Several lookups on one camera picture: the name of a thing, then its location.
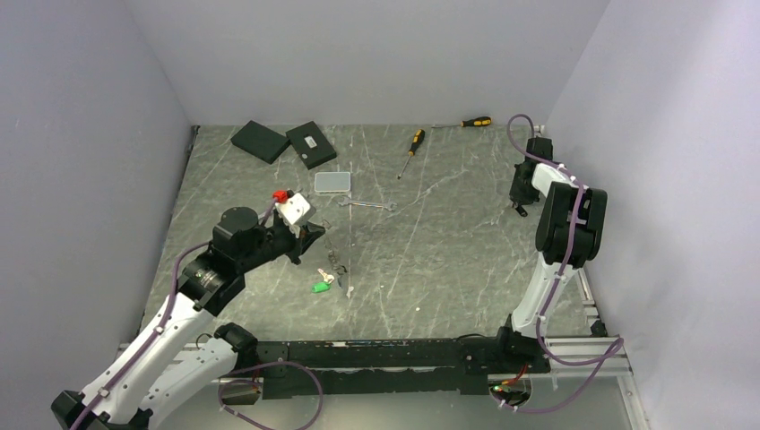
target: white backdrop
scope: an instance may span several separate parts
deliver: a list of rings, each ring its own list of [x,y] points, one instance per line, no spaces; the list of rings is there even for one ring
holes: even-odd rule
[[[0,427],[48,430],[137,331],[190,124],[122,2],[2,2],[0,40]]]
[[[609,0],[127,0],[190,120],[545,121]]]
[[[548,121],[655,430],[760,428],[760,3],[613,0]]]

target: white label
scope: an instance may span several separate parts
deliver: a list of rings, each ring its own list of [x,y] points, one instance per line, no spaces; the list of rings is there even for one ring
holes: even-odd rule
[[[304,140],[307,141],[307,145],[309,145],[309,148],[314,149],[316,148],[316,141],[311,136],[304,137]]]

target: wrench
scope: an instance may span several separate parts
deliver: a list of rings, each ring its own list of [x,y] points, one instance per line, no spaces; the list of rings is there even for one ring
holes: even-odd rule
[[[395,202],[388,202],[388,203],[360,202],[358,200],[352,200],[349,197],[343,197],[343,200],[338,202],[339,206],[346,206],[348,204],[354,204],[356,206],[367,206],[368,208],[381,208],[381,209],[385,209],[386,211],[391,211],[391,212],[396,210]]]

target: black box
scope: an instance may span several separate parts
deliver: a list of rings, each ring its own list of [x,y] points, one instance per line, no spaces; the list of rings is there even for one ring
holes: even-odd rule
[[[272,164],[290,144],[287,137],[254,121],[249,121],[230,140],[241,150],[269,164]]]
[[[338,153],[314,121],[299,125],[285,134],[309,170],[338,157]]]

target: marble surface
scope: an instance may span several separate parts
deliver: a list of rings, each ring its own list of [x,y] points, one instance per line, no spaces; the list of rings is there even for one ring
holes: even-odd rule
[[[284,133],[290,126],[272,126]],[[427,138],[401,180],[411,136]],[[522,156],[506,129],[423,125],[322,126],[338,158],[307,170],[288,148],[273,165],[232,146],[235,126],[204,126],[182,183],[145,324],[169,288],[171,265],[185,248],[211,237],[222,212],[262,213],[272,192],[301,188],[317,208],[313,222],[349,268],[351,299],[337,286],[313,294],[317,268],[329,270],[324,240],[295,266],[285,257],[246,275],[247,287],[207,331],[235,322],[260,340],[340,340],[495,335],[520,302],[536,263],[540,204],[528,218],[508,198]],[[527,128],[515,131],[524,142]],[[352,197],[398,203],[395,212],[341,207],[340,196],[314,194],[320,171],[351,172]],[[549,335],[586,335],[581,297],[571,283],[548,325]]]

